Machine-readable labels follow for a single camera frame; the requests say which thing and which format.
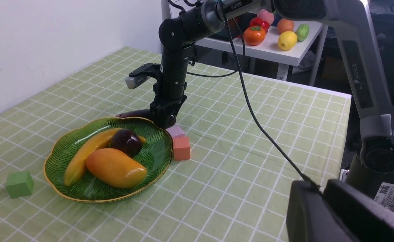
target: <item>red pepper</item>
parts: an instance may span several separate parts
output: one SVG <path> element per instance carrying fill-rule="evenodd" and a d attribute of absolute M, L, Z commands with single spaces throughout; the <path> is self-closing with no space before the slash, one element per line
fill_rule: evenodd
<path fill-rule="evenodd" d="M 261 18 L 253 18 L 249 23 L 249 27 L 253 27 L 253 26 L 260 26 L 261 28 L 264 29 L 264 31 L 266 31 L 266 33 L 269 31 L 270 28 L 270 24 L 262 20 Z"/>

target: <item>orange block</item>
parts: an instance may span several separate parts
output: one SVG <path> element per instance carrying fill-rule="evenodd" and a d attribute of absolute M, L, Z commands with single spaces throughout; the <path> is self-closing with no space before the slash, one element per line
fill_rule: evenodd
<path fill-rule="evenodd" d="M 191 159 L 191 147 L 187 136 L 173 138 L 173 158 L 175 161 Z"/>

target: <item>robotic arm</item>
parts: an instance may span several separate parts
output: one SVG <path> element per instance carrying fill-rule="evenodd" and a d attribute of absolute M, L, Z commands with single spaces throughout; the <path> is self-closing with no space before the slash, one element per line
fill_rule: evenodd
<path fill-rule="evenodd" d="M 330 180 L 321 195 L 308 183 L 293 182 L 286 221 L 289 239 L 359 241 L 368 240 L 372 234 L 394 238 L 394 213 L 374 207 L 372 201 L 382 182 L 394 184 L 394 106 L 368 2 L 273 0 L 273 5 L 284 18 L 318 21 L 334 28 L 360 116 L 363 143 L 352 162 L 346 184 Z M 224 0 L 223 4 L 205 0 L 177 18 L 164 20 L 159 28 L 164 46 L 161 63 L 144 64 L 126 78 L 129 89 L 137 88 L 149 77 L 155 78 L 154 101 L 150 109 L 118 116 L 145 117 L 161 128 L 174 125 L 186 101 L 185 78 L 188 64 L 195 63 L 192 61 L 194 43 L 223 30 L 226 20 L 270 6 L 271 0 Z M 369 225 L 367 229 L 361 227 L 361 221 Z"/>
<path fill-rule="evenodd" d="M 340 46 L 352 95 L 360 116 L 362 148 L 346 183 L 374 197 L 382 182 L 394 183 L 394 106 L 386 84 L 369 6 L 366 0 L 273 0 L 278 13 L 292 20 L 318 21 L 332 26 Z M 156 79 L 150 109 L 126 116 L 143 116 L 161 128 L 176 122 L 186 100 L 186 71 L 194 43 L 224 28 L 225 14 L 232 19 L 252 9 L 270 7 L 271 0 L 217 0 L 197 2 L 159 28 L 164 46 L 160 64 L 145 64 L 126 78 L 132 89 L 149 77 Z"/>

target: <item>green glass bowl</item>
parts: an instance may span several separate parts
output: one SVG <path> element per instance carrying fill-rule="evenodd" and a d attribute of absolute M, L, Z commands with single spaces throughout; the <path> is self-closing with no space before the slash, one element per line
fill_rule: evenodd
<path fill-rule="evenodd" d="M 133 159 L 147 169 L 146 178 L 137 186 L 118 189 L 105 184 L 86 171 L 71 187 L 64 185 L 64 173 L 77 151 L 95 134 L 113 128 L 129 128 L 146 138 L 140 153 Z M 73 130 L 57 141 L 44 163 L 47 182 L 61 196 L 76 202 L 103 203 L 128 199 L 154 184 L 169 168 L 173 142 L 168 132 L 145 118 L 103 118 Z"/>

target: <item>lemon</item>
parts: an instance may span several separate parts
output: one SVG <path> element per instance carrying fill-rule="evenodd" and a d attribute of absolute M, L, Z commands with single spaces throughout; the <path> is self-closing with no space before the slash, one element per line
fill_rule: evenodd
<path fill-rule="evenodd" d="M 282 50 L 288 50 L 297 43 L 297 35 L 292 31 L 286 31 L 280 34 L 278 38 L 278 46 Z"/>

